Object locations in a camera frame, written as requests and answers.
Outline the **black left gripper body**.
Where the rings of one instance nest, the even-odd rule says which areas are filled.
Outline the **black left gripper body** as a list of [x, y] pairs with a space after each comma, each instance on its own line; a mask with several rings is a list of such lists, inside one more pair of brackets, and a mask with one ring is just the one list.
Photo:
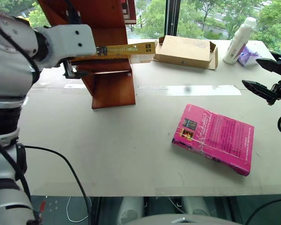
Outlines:
[[83, 77], [82, 73], [73, 71], [72, 64], [69, 60], [63, 60], [62, 65], [64, 68], [63, 76], [66, 79], [81, 79]]

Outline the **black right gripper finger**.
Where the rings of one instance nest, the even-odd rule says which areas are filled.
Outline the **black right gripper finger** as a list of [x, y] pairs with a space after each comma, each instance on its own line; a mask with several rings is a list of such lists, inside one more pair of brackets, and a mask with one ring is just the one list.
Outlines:
[[256, 61], [263, 69], [281, 75], [281, 62], [266, 58], [259, 58]]
[[242, 80], [242, 84], [245, 88], [255, 95], [265, 99], [266, 101], [276, 101], [277, 94], [271, 90], [269, 90], [266, 86], [253, 81]]

